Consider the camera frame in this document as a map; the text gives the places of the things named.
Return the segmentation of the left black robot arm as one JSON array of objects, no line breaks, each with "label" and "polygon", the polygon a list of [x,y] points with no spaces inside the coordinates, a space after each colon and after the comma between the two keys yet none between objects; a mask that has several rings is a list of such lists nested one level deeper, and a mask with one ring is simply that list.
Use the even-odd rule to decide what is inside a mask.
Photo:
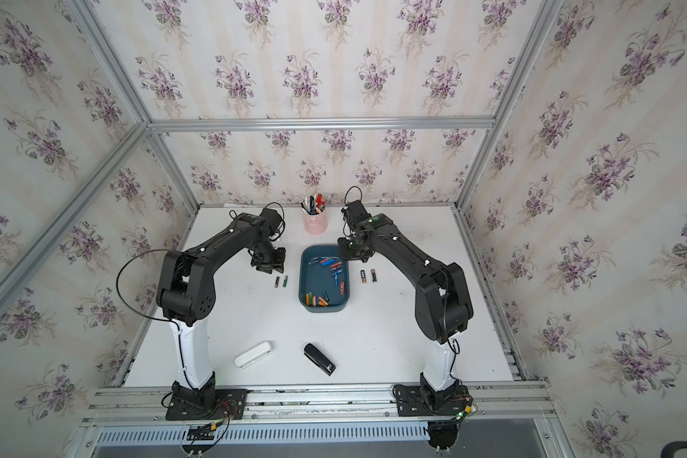
[{"label": "left black robot arm", "polygon": [[284,227],[284,215],[265,207],[258,215],[232,217],[227,227],[201,244],[166,253],[156,305],[173,333],[177,359],[173,393],[199,397],[215,389],[206,322],[217,303],[215,275],[242,251],[250,255],[255,270],[282,273],[285,249],[274,242],[284,234]]}]

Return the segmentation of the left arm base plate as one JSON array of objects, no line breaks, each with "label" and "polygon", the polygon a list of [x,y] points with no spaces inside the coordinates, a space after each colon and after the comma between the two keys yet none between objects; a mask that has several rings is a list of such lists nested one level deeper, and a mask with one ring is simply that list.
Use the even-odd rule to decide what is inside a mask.
[{"label": "left arm base plate", "polygon": [[229,416],[240,420],[249,391],[246,389],[216,389],[214,394],[193,397],[191,394],[171,395],[166,403],[166,421],[221,420]]}]

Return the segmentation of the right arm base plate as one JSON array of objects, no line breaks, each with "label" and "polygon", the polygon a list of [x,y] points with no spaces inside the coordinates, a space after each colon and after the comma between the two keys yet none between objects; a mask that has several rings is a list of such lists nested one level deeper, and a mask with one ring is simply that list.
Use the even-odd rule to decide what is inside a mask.
[{"label": "right arm base plate", "polygon": [[473,413],[473,397],[456,381],[442,391],[429,385],[394,385],[391,394],[400,417],[444,416],[461,420]]}]

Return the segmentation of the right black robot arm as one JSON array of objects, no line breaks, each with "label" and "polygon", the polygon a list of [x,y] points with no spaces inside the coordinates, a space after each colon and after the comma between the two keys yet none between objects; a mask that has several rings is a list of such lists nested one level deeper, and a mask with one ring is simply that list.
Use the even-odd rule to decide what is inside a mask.
[{"label": "right black robot arm", "polygon": [[342,214],[348,230],[338,240],[342,257],[366,263],[379,254],[414,288],[416,324],[436,343],[421,373],[421,386],[438,394],[451,389],[456,385],[453,370],[459,352],[452,339],[468,329],[474,315],[463,268],[427,255],[384,214],[371,215],[354,204],[345,206]]}]

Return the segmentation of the teal plastic storage box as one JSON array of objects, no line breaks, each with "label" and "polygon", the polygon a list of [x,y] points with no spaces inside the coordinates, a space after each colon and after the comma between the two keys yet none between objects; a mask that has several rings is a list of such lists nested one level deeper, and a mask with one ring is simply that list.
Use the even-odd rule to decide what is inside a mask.
[{"label": "teal plastic storage box", "polygon": [[342,311],[350,297],[348,263],[337,244],[318,244],[301,254],[299,301],[311,313]]}]

